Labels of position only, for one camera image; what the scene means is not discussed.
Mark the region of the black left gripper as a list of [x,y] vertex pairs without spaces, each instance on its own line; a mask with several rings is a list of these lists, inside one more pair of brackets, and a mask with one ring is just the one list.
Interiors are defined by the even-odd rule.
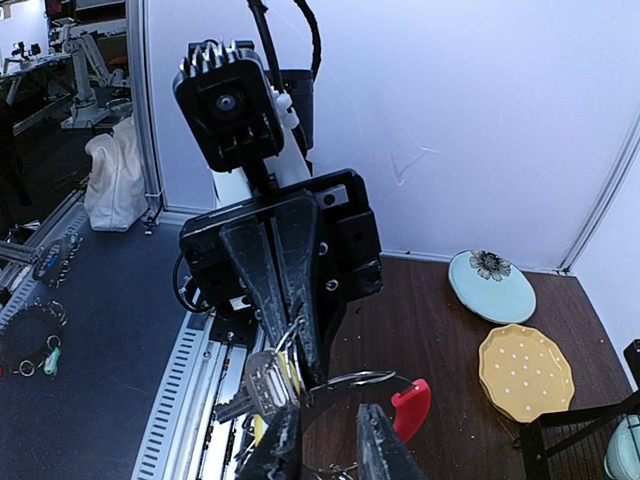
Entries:
[[321,345],[331,343],[346,304],[382,287],[375,215],[364,179],[350,169],[191,218],[179,248],[197,280],[231,268],[273,347],[288,330],[287,314],[303,320],[298,344],[309,387],[326,381]]

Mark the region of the yellow key tag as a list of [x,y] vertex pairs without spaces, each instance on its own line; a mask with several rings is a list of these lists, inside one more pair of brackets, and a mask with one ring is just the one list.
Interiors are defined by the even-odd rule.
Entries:
[[301,386],[293,362],[284,352],[258,352],[249,358],[249,364],[248,390],[255,405],[254,433],[259,445],[281,409],[300,405]]

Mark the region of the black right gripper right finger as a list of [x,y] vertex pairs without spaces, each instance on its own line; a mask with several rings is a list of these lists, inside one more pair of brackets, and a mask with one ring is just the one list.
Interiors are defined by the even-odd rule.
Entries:
[[359,479],[425,479],[425,474],[377,404],[359,405],[357,452]]

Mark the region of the large keyring with red grip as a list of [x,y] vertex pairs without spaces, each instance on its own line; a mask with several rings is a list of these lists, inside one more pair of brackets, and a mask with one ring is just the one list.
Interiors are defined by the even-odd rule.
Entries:
[[[303,462],[303,434],[340,400],[366,387],[390,383],[395,392],[389,418],[376,403],[362,403],[356,417],[357,460],[350,467],[313,469]],[[271,399],[255,397],[266,430],[235,474],[237,479],[424,479],[406,444],[420,430],[432,402],[423,379],[410,381],[394,371],[346,374],[304,395],[287,388]]]

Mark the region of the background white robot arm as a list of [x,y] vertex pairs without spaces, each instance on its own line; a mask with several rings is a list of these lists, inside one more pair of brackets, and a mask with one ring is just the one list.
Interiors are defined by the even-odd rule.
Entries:
[[62,128],[92,129],[110,115],[110,110],[99,106],[91,79],[95,78],[101,88],[129,86],[124,70],[108,69],[96,43],[98,36],[126,34],[124,19],[88,24],[57,23],[52,33],[52,44],[60,46],[61,52],[29,55],[16,44],[11,56],[2,61],[1,80],[10,83],[6,96],[9,104],[16,100],[22,81],[37,71],[43,71],[47,79],[58,83],[65,91],[49,105],[15,123],[13,133],[16,135],[65,106],[71,107],[71,113],[61,123]]

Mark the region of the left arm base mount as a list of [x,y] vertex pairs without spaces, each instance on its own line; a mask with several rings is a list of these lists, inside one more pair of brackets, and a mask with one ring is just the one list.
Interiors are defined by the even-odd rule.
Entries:
[[176,258],[171,282],[172,292],[180,306],[194,315],[213,318],[209,339],[231,346],[251,348],[256,343],[258,320],[252,302],[240,286],[231,268],[222,267],[212,277],[197,280],[192,271],[185,276],[186,255]]

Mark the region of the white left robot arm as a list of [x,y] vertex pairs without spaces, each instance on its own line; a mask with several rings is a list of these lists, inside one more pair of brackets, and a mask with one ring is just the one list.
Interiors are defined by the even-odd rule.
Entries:
[[382,286],[381,243],[363,178],[351,169],[290,186],[267,168],[284,147],[276,102],[261,69],[179,72],[173,92],[212,168],[239,168],[250,193],[187,220],[182,261],[204,306],[228,315],[244,296],[269,341],[296,328],[302,377],[328,377],[331,344],[349,302]]

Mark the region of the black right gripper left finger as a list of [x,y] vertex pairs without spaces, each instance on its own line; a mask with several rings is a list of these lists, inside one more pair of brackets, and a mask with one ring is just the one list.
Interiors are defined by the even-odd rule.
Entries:
[[281,409],[241,468],[239,478],[300,479],[302,438],[300,409],[297,406]]

